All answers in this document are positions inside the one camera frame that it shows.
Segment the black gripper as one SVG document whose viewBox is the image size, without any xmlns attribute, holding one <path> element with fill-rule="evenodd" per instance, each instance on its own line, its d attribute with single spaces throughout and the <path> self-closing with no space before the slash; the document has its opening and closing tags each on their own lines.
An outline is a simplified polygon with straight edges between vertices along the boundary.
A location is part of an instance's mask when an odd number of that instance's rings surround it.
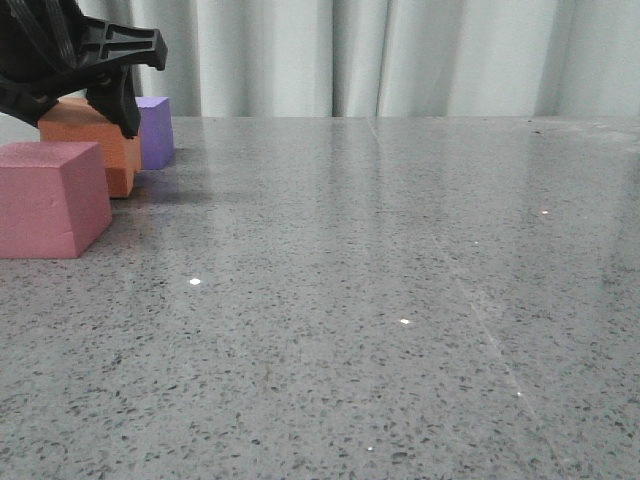
<svg viewBox="0 0 640 480">
<path fill-rule="evenodd" d="M 163 71 L 167 55 L 158 29 L 87 16 L 75 1 L 3 1 L 1 111 L 35 126 L 61 96 L 84 89 L 94 110 L 135 138 L 141 114 L 131 68 L 84 83 L 80 73 L 137 64 Z"/>
</svg>

